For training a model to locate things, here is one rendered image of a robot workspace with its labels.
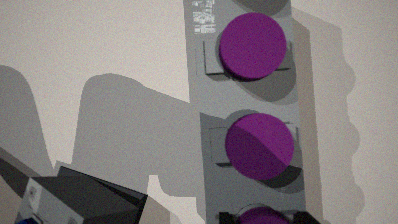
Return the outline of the purple screw cap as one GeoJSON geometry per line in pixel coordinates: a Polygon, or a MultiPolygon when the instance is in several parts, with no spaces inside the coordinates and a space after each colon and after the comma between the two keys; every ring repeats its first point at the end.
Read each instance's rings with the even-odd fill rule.
{"type": "Polygon", "coordinates": [[[278,211],[268,207],[255,207],[242,213],[235,224],[290,224],[278,211]]]}
{"type": "Polygon", "coordinates": [[[237,16],[225,27],[219,43],[219,59],[233,78],[254,82],[273,73],[286,54],[281,26],[262,13],[237,16]]]}
{"type": "Polygon", "coordinates": [[[252,113],[237,119],[225,137],[232,166],[254,180],[280,175],[290,164],[294,141],[289,128],[275,116],[252,113]]]}

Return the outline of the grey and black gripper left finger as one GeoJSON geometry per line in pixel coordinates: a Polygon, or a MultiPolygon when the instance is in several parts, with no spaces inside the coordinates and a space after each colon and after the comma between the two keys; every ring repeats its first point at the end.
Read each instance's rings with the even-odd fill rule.
{"type": "Polygon", "coordinates": [[[219,212],[219,224],[235,224],[233,215],[229,212],[219,212]]]}

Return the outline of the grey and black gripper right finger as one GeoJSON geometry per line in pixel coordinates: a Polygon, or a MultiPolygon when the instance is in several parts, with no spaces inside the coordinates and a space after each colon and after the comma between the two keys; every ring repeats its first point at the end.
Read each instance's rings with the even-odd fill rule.
{"type": "Polygon", "coordinates": [[[293,224],[320,224],[310,213],[307,211],[297,211],[293,215],[293,224]]]}

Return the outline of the grey key housing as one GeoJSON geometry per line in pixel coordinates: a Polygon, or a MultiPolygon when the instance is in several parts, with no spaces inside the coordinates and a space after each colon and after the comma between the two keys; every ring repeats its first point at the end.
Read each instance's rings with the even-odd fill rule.
{"type": "Polygon", "coordinates": [[[139,224],[148,195],[60,166],[30,177],[14,224],[139,224]]]}

